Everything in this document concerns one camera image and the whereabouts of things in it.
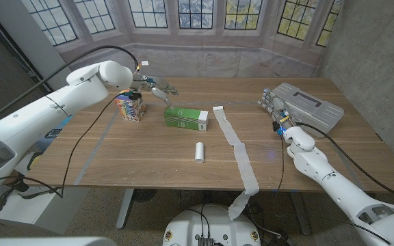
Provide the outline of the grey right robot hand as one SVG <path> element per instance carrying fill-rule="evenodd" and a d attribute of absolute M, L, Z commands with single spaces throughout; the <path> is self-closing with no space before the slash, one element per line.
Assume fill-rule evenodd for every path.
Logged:
<path fill-rule="evenodd" d="M 282 98 L 277 96 L 269 88 L 263 90 L 261 101 L 257 103 L 271 114 L 273 131 L 279 135 L 282 135 L 288 128 L 293 126 L 293 122 L 290 120 L 288 106 L 286 106 Z"/>

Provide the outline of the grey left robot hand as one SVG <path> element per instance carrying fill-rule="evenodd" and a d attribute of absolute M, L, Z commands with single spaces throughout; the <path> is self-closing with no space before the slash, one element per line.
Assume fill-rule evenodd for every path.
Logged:
<path fill-rule="evenodd" d="M 179 95 L 177 89 L 170 85 L 164 78 L 148 77 L 146 75 L 135 74 L 131 84 L 133 90 L 148 90 L 158 99 L 167 104 L 170 109 L 174 109 L 174 105 L 168 99 L 168 94 Z"/>

